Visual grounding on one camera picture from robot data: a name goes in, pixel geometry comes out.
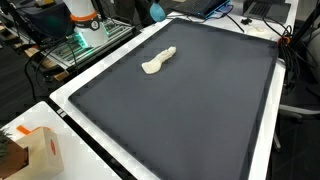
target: dark gray mat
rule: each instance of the dark gray mat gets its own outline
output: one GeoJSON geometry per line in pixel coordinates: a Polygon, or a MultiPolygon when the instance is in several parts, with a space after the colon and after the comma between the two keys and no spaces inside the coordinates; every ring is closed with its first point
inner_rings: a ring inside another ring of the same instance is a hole
{"type": "Polygon", "coordinates": [[[70,100],[162,179],[245,179],[276,57],[269,41],[174,20],[70,100]]]}

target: metal stand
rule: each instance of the metal stand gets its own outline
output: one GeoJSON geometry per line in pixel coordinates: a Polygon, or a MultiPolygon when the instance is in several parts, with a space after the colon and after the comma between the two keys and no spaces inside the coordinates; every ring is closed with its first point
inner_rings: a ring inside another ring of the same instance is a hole
{"type": "Polygon", "coordinates": [[[274,133],[273,135],[273,147],[278,152],[281,150],[281,144],[280,144],[277,133],[274,133]]]}
{"type": "Polygon", "coordinates": [[[99,10],[101,19],[102,19],[102,20],[106,20],[107,17],[106,17],[106,15],[104,14],[104,11],[103,11],[103,8],[102,8],[102,5],[101,5],[100,0],[94,0],[94,2],[95,2],[96,5],[97,5],[97,8],[98,8],[98,10],[99,10]]]}
{"type": "Polygon", "coordinates": [[[291,40],[291,47],[295,47],[302,36],[308,31],[308,29],[312,26],[313,20],[317,19],[320,15],[320,3],[317,4],[317,7],[312,11],[307,20],[304,22],[302,27],[298,30],[297,34],[291,40]]]}

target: table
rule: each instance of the table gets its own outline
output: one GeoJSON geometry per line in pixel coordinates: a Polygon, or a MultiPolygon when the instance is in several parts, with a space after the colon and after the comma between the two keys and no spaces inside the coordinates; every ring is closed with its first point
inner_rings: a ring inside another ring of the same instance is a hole
{"type": "Polygon", "coordinates": [[[23,134],[16,127],[32,130],[39,126],[51,128],[58,135],[64,171],[53,180],[87,180],[121,178],[56,114],[45,102],[40,102],[21,114],[4,128],[17,140],[23,134]]]}
{"type": "MultiPolygon", "coordinates": [[[[287,3],[291,3],[291,9],[289,12],[287,25],[294,26],[295,15],[298,7],[298,0],[287,0],[287,3]]],[[[234,11],[230,13],[230,16],[238,23],[241,19],[244,19],[242,14],[241,2],[234,1],[234,11]]],[[[153,173],[151,173],[146,167],[138,162],[133,156],[128,154],[122,147],[112,140],[107,134],[100,130],[94,125],[86,116],[84,116],[75,106],[73,106],[68,97],[82,87],[84,84],[89,82],[91,79],[96,77],[102,71],[107,69],[110,65],[118,61],[120,58],[125,56],[132,49],[137,47],[147,38],[152,36],[159,29],[168,24],[171,20],[166,19],[161,23],[157,23],[153,26],[145,28],[142,33],[117,49],[97,64],[74,78],[72,81],[62,86],[60,89],[50,95],[50,98],[58,104],[72,119],[75,120],[88,134],[101,144],[101,146],[108,151],[115,159],[117,159],[129,172],[131,172],[137,179],[158,179],[153,173]]],[[[239,32],[240,29],[228,18],[219,20],[208,20],[204,23],[205,25],[227,29],[234,32],[239,32]]],[[[252,33],[250,29],[253,27],[241,25],[245,30],[245,33],[251,36],[260,37],[263,39],[269,39],[276,41],[279,37],[276,33],[269,31],[264,22],[259,20],[253,20],[251,26],[262,27],[265,29],[264,33],[252,33]]],[[[279,32],[283,32],[280,25],[271,23],[271,26],[279,32]]],[[[257,144],[253,155],[253,161],[249,174],[250,180],[262,180],[266,177],[268,168],[269,155],[271,152],[273,134],[276,124],[276,117],[278,113],[278,107],[281,97],[281,91],[283,86],[283,80],[285,76],[285,67],[281,60],[278,60],[272,77],[272,82],[266,101],[264,114],[260,126],[259,135],[257,138],[257,144]]]]}

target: cable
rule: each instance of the cable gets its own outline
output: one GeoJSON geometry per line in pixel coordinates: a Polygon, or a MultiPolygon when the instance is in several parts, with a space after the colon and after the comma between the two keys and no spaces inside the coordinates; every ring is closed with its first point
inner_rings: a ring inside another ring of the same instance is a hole
{"type": "Polygon", "coordinates": [[[67,42],[67,45],[68,45],[69,49],[70,49],[70,50],[71,50],[71,52],[72,52],[72,56],[73,56],[74,64],[75,64],[75,69],[76,69],[76,71],[77,71],[77,75],[79,75],[79,69],[78,69],[77,58],[76,58],[76,56],[75,56],[75,54],[74,54],[73,49],[71,48],[71,46],[70,46],[70,44],[69,44],[68,42],[67,42]]]}
{"type": "Polygon", "coordinates": [[[43,62],[45,59],[47,59],[47,57],[48,57],[57,47],[59,47],[59,45],[61,45],[61,42],[58,43],[57,45],[55,45],[55,46],[39,61],[39,64],[38,64],[38,66],[37,66],[37,68],[36,68],[36,82],[37,82],[38,86],[41,88],[41,90],[43,90],[43,91],[45,91],[45,90],[42,88],[42,86],[40,85],[39,80],[38,80],[38,72],[39,72],[40,66],[41,66],[42,62],[43,62]]]}
{"type": "Polygon", "coordinates": [[[310,53],[309,49],[307,46],[302,42],[302,45],[305,47],[307,53],[311,56],[313,63],[311,64],[310,62],[306,61],[304,58],[302,58],[290,45],[291,38],[293,37],[293,28],[292,26],[288,25],[285,27],[283,24],[280,22],[270,18],[270,17],[263,17],[262,18],[263,22],[276,34],[280,36],[280,39],[278,41],[278,46],[279,46],[279,52],[280,56],[283,58],[285,61],[286,65],[286,77],[287,77],[287,85],[286,85],[286,90],[285,94],[289,94],[293,92],[296,89],[298,80],[300,78],[300,65],[299,65],[299,60],[306,63],[308,66],[312,68],[317,68],[318,63],[315,61],[314,57],[310,53]],[[269,23],[266,22],[265,19],[269,19],[278,25],[280,25],[284,31],[283,33],[279,33],[276,31],[274,28],[272,28],[269,23]]]}
{"type": "Polygon", "coordinates": [[[22,6],[22,7],[19,7],[17,9],[26,9],[26,8],[34,8],[34,7],[36,7],[36,6],[22,6]]]}
{"type": "Polygon", "coordinates": [[[54,40],[54,41],[49,42],[49,44],[42,44],[42,45],[41,45],[42,47],[46,47],[46,46],[49,46],[49,47],[50,47],[51,45],[54,45],[55,43],[58,43],[58,42],[60,42],[60,41],[62,41],[63,39],[66,38],[66,36],[67,36],[67,34],[68,34],[68,31],[69,31],[69,28],[70,28],[70,25],[71,25],[71,21],[68,22],[68,25],[67,25],[67,28],[66,28],[66,32],[65,32],[65,34],[64,34],[62,37],[52,36],[52,35],[50,35],[50,34],[47,34],[47,33],[43,32],[42,30],[38,29],[38,28],[37,28],[35,25],[33,25],[32,23],[30,23],[30,25],[32,25],[32,27],[35,28],[36,31],[38,31],[39,33],[41,33],[41,34],[43,34],[43,35],[45,35],[45,36],[48,36],[48,37],[50,37],[50,38],[57,39],[57,40],[54,40]]]}
{"type": "MultiPolygon", "coordinates": [[[[132,26],[137,27],[137,26],[139,25],[139,24],[138,24],[138,25],[126,25],[126,24],[118,24],[118,23],[116,23],[116,22],[113,20],[113,18],[114,18],[114,17],[120,17],[120,16],[111,16],[109,4],[108,4],[107,2],[105,2],[105,1],[102,1],[102,2],[104,2],[104,4],[107,6],[109,19],[112,21],[112,23],[113,23],[114,25],[126,26],[126,27],[132,27],[132,26]]],[[[130,19],[127,19],[127,18],[124,18],[124,17],[120,17],[120,18],[126,19],[126,20],[128,20],[128,22],[131,21],[130,19]]]]}
{"type": "Polygon", "coordinates": [[[232,19],[228,14],[227,14],[227,17],[228,17],[231,21],[233,21],[233,22],[238,26],[238,28],[244,33],[244,30],[241,28],[241,26],[240,26],[234,19],[232,19]]]}
{"type": "MultiPolygon", "coordinates": [[[[319,0],[317,0],[317,3],[316,3],[316,7],[315,7],[314,12],[317,12],[318,4],[319,4],[319,0]]],[[[313,14],[313,20],[312,20],[312,26],[311,26],[311,32],[310,32],[308,44],[309,44],[310,41],[311,41],[311,37],[312,37],[313,28],[314,28],[314,22],[315,22],[315,21],[316,21],[316,13],[313,14]]]]}
{"type": "Polygon", "coordinates": [[[29,74],[28,74],[28,64],[30,63],[30,61],[31,61],[31,59],[34,57],[34,56],[36,56],[38,53],[41,53],[42,51],[40,50],[39,52],[37,52],[36,54],[34,54],[34,55],[32,55],[29,59],[28,59],[28,61],[26,62],[26,64],[24,65],[24,73],[25,73],[25,75],[27,76],[27,79],[28,79],[28,81],[29,81],[29,83],[30,83],[30,86],[31,86],[31,92],[32,92],[32,98],[33,98],[33,100],[37,103],[38,102],[38,100],[37,100],[37,98],[36,98],[36,93],[35,93],[35,90],[34,90],[34,85],[33,85],[33,83],[32,83],[32,80],[31,80],[31,78],[30,78],[30,76],[29,76],[29,74]]]}
{"type": "Polygon", "coordinates": [[[19,28],[18,28],[18,24],[17,24],[17,21],[15,18],[13,18],[13,23],[14,25],[16,26],[16,29],[17,29],[17,35],[18,35],[18,38],[19,38],[19,41],[21,43],[21,45],[23,44],[22,40],[21,40],[21,36],[20,36],[20,31],[19,31],[19,28]]]}

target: blue object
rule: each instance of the blue object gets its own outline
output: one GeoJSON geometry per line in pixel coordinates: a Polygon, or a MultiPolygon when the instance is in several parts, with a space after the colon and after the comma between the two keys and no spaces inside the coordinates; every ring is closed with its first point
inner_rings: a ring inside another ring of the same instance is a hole
{"type": "Polygon", "coordinates": [[[150,15],[152,19],[156,22],[161,22],[166,19],[166,14],[164,10],[158,3],[153,3],[150,8],[150,15]]]}

